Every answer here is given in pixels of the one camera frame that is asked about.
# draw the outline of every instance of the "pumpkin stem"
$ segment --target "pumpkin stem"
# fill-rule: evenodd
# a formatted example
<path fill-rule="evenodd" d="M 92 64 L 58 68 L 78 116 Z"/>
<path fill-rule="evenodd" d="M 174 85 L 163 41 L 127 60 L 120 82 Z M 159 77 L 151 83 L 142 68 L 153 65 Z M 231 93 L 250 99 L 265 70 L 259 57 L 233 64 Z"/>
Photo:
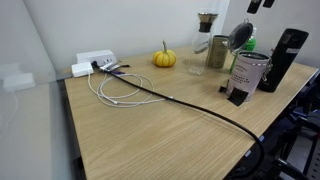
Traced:
<path fill-rule="evenodd" d="M 166 42 L 163 40 L 162 41 L 162 43 L 163 43 L 163 53 L 167 53 L 167 45 L 166 45 Z"/>

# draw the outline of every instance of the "green bottle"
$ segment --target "green bottle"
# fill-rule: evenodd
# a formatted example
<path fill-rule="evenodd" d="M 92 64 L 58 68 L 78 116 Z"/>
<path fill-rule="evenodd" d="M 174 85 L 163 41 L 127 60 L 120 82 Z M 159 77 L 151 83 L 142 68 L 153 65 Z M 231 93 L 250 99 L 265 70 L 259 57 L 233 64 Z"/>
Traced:
<path fill-rule="evenodd" d="M 257 32 L 257 28 L 253 28 L 252 35 L 245 45 L 246 51 L 253 51 L 254 48 L 256 47 L 256 42 L 257 42 L 255 37 L 256 32 Z"/>

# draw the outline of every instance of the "cord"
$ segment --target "cord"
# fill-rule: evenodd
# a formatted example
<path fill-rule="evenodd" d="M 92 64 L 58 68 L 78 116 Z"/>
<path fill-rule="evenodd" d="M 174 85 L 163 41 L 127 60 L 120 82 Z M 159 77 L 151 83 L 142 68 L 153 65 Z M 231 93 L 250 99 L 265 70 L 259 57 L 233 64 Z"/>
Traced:
<path fill-rule="evenodd" d="M 218 113 L 215 113 L 215 112 L 213 112 L 213 111 L 210 111 L 210 110 L 208 110 L 208 109 L 205 109 L 205 108 L 202 108 L 202 107 L 193 105 L 193 104 L 189 104 L 189 103 L 186 103 L 186 102 L 183 102 L 183 101 L 179 101 L 179 100 L 174 99 L 174 98 L 172 98 L 172 97 L 170 97 L 170 96 L 165 96 L 165 95 L 159 94 L 159 93 L 157 93 L 157 92 L 151 91 L 151 90 L 149 90 L 149 89 L 140 87 L 140 86 L 138 86 L 138 85 L 136 85 L 136 84 L 133 84 L 133 83 L 131 83 L 131 82 L 129 82 L 129 81 L 121 78 L 120 75 L 115 75 L 115 74 L 112 74 L 112 73 L 110 73 L 110 72 L 106 72 L 106 73 L 109 74 L 109 75 L 111 75 L 112 77 L 117 78 L 118 80 L 120 80 L 120 81 L 122 81 L 122 82 L 125 82 L 125 83 L 127 83 L 127 84 L 129 84 L 129 85 L 131 85 L 131 86 L 133 86 L 133 87 L 139 88 L 139 89 L 141 89 L 141 90 L 144 90 L 144 91 L 146 91 L 146 92 L 148 92 L 148 93 L 151 93 L 151 94 L 153 94 L 153 95 L 156 95 L 156 96 L 158 96 L 158 97 L 164 98 L 165 100 L 173 101 L 173 102 L 175 102 L 175 103 L 178 103 L 178 104 L 181 104 L 181 105 L 184 105 L 184 106 L 187 106 L 187 107 L 191 107 L 191 108 L 193 108 L 193 109 L 197 109 L 197 110 L 206 112 L 206 113 L 208 113 L 208 114 L 211 114 L 211 115 L 213 115 L 213 116 L 216 116 L 216 117 L 218 117 L 218 118 L 220 118 L 220 119 L 222 119 L 222 120 L 224 120 L 224 121 L 226 121 L 226 122 L 228 122 L 228 123 L 230 123 L 230 124 L 238 127 L 239 129 L 243 130 L 243 131 L 246 132 L 247 134 L 249 134 L 249 135 L 256 141 L 256 143 L 258 144 L 259 149 L 260 149 L 260 156 L 259 156 L 258 162 L 257 162 L 257 163 L 255 164 L 255 166 L 254 166 L 251 170 L 249 170 L 246 174 L 234 176 L 233 178 L 245 178 L 245 177 L 248 177 L 248 176 L 250 176 L 251 174 L 253 174 L 253 173 L 259 168 L 259 166 L 262 164 L 263 159 L 264 159 L 264 147 L 263 147 L 263 145 L 262 145 L 262 142 L 260 141 L 260 139 L 259 139 L 253 132 L 251 132 L 249 129 L 247 129 L 246 127 L 242 126 L 241 124 L 239 124 L 239 123 L 237 123 L 237 122 L 234 122 L 234 121 L 232 121 L 231 119 L 229 119 L 229 118 L 227 118 L 227 117 L 224 117 L 224 116 L 222 116 L 222 115 L 220 115 L 220 114 L 218 114 Z"/>
<path fill-rule="evenodd" d="M 139 79 L 140 81 L 140 85 L 138 86 L 139 88 L 137 88 L 136 91 L 130 93 L 130 94 L 127 94 L 127 95 L 124 95 L 124 96 L 107 96 L 104 92 L 103 92 L 103 87 L 108 83 L 110 82 L 111 80 L 113 80 L 114 78 L 113 77 L 110 77 L 110 78 L 107 78 L 107 75 L 105 75 L 104 79 L 102 80 L 102 82 L 99 84 L 99 86 L 97 87 L 97 90 L 94 90 L 92 85 L 91 85 L 91 76 L 90 76 L 90 73 L 88 73 L 88 85 L 91 89 L 91 91 L 93 91 L 99 98 L 99 100 L 105 104 L 105 105 L 108 105 L 108 106 L 111 106 L 111 107 L 119 107 L 119 108 L 130 108 L 130 107 L 134 107 L 134 106 L 138 106 L 138 105 L 142 105 L 142 104 L 149 104 L 149 103 L 154 103 L 154 102 L 159 102 L 159 101 L 163 101 L 165 99 L 156 99 L 156 100 L 149 100 L 152 96 L 152 93 L 150 93 L 149 96 L 147 96 L 147 98 L 145 98 L 143 101 L 141 102 L 127 102 L 127 101 L 119 101 L 119 99 L 123 99 L 123 98 L 128 98 L 130 96 L 133 96 L 135 94 L 137 94 L 139 91 L 140 91 L 140 88 L 143 87 L 143 80 L 142 79 L 145 79 L 147 80 L 151 86 L 152 86 L 152 91 L 154 91 L 154 85 L 153 83 L 146 77 L 144 76 L 141 76 L 141 75 L 137 75 L 137 74 L 121 74 L 119 75 L 120 77 L 124 77 L 124 76 L 132 76 L 132 77 L 136 77 L 137 79 Z"/>

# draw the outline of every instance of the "black cable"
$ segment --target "black cable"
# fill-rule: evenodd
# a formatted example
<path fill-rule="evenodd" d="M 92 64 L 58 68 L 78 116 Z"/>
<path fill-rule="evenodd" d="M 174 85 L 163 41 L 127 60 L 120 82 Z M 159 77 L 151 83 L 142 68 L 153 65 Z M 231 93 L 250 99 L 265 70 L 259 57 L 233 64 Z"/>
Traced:
<path fill-rule="evenodd" d="M 259 166 L 262 164 L 263 159 L 264 159 L 264 148 L 263 148 L 263 145 L 262 145 L 260 139 L 259 139 L 253 132 L 251 132 L 251 131 L 248 130 L 246 127 L 242 126 L 241 124 L 239 124 L 239 123 L 237 123 L 237 122 L 234 122 L 234 121 L 232 121 L 231 119 L 229 119 L 229 118 L 227 118 L 227 117 L 224 117 L 224 116 L 222 116 L 222 115 L 220 115 L 220 114 L 218 114 L 218 113 L 215 113 L 215 112 L 213 112 L 213 111 L 210 111 L 210 110 L 208 110 L 208 109 L 205 109 L 205 108 L 202 108 L 202 107 L 193 105 L 193 104 L 189 104 L 189 103 L 186 103 L 186 102 L 183 102 L 183 101 L 179 101 L 179 100 L 176 100 L 176 99 L 174 99 L 174 98 L 170 98 L 170 97 L 168 97 L 168 96 L 159 94 L 159 93 L 157 93 L 157 92 L 154 92 L 154 91 L 151 91 L 151 90 L 149 90 L 149 89 L 140 87 L 140 86 L 138 86 L 138 85 L 136 85 L 136 84 L 133 84 L 133 83 L 131 83 L 131 82 L 129 82 L 129 81 L 127 81 L 127 80 L 125 80 L 125 79 L 123 79 L 123 78 L 121 78 L 121 77 L 119 77 L 119 76 L 117 76 L 117 75 L 115 75 L 115 74 L 113 74 L 113 73 L 111 73 L 111 72 L 107 72 L 107 71 L 105 71 L 105 72 L 106 72 L 107 74 L 115 77 L 116 79 L 119 79 L 120 81 L 125 82 L 125 83 L 127 83 L 127 84 L 129 84 L 129 85 L 131 85 L 131 86 L 133 86 L 133 87 L 135 87 L 135 88 L 144 90 L 144 91 L 146 91 L 146 92 L 148 92 L 148 93 L 151 93 L 151 94 L 153 94 L 153 95 L 159 96 L 159 97 L 164 98 L 164 99 L 166 99 L 166 100 L 173 101 L 173 102 L 175 102 L 175 103 L 182 104 L 182 105 L 184 105 L 184 106 L 191 107 L 191 108 L 194 108 L 194 109 L 197 109 L 197 110 L 206 112 L 206 113 L 208 113 L 208 114 L 211 114 L 211 115 L 213 115 L 213 116 L 216 116 L 216 117 L 218 117 L 218 118 L 220 118 L 220 119 L 222 119 L 222 120 L 224 120 L 224 121 L 226 121 L 226 122 L 228 122 L 228 123 L 230 123 L 230 124 L 238 127 L 239 129 L 243 130 L 243 131 L 246 132 L 247 134 L 249 134 L 249 135 L 256 141 L 256 143 L 258 144 L 258 146 L 259 146 L 259 148 L 260 148 L 260 156 L 259 156 L 258 162 L 257 162 L 256 165 L 255 165 L 250 171 L 248 171 L 246 174 L 234 176 L 233 178 L 245 178 L 245 177 L 248 177 L 248 176 L 250 176 L 251 174 L 253 174 L 253 173 L 259 168 Z"/>

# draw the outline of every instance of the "small pumpkin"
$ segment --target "small pumpkin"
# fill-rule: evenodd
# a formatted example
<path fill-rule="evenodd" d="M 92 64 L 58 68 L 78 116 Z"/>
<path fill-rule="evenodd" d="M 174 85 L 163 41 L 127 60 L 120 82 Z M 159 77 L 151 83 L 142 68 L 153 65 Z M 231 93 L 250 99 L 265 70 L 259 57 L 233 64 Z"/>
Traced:
<path fill-rule="evenodd" d="M 176 55 L 173 51 L 167 50 L 166 42 L 163 40 L 163 51 L 153 54 L 153 63 L 158 67 L 171 67 L 176 63 Z"/>

